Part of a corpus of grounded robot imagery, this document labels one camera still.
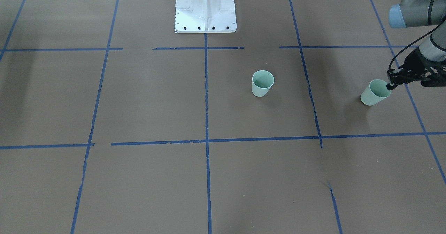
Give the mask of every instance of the gray robot arm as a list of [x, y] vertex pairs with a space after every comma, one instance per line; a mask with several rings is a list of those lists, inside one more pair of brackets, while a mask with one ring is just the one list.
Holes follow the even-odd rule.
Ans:
[[439, 25], [430, 36], [406, 57], [398, 70], [387, 71], [387, 89], [421, 81], [422, 86], [446, 86], [446, 0], [401, 0], [389, 12], [393, 28]]

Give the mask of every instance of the plastic cup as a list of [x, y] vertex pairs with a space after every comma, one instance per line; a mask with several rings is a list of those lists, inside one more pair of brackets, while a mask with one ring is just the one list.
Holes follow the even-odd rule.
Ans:
[[266, 70], [259, 70], [252, 75], [252, 93], [257, 97], [265, 96], [273, 84], [274, 76]]
[[383, 80], [375, 79], [371, 81], [361, 94], [361, 102], [371, 106], [389, 97], [392, 92], [386, 88], [386, 85], [387, 82]]

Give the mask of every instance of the white base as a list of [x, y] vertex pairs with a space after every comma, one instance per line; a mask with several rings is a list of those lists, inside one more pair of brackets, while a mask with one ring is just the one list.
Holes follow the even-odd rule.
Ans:
[[210, 18], [209, 27], [206, 27], [204, 18], [194, 15], [190, 10], [177, 9], [175, 12], [175, 32], [177, 33], [224, 33], [236, 30], [236, 10], [220, 10]]

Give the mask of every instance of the white metal bracket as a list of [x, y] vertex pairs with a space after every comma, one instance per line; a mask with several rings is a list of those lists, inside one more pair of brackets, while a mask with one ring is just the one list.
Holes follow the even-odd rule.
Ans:
[[176, 0], [175, 32], [222, 33], [237, 29], [234, 0]]

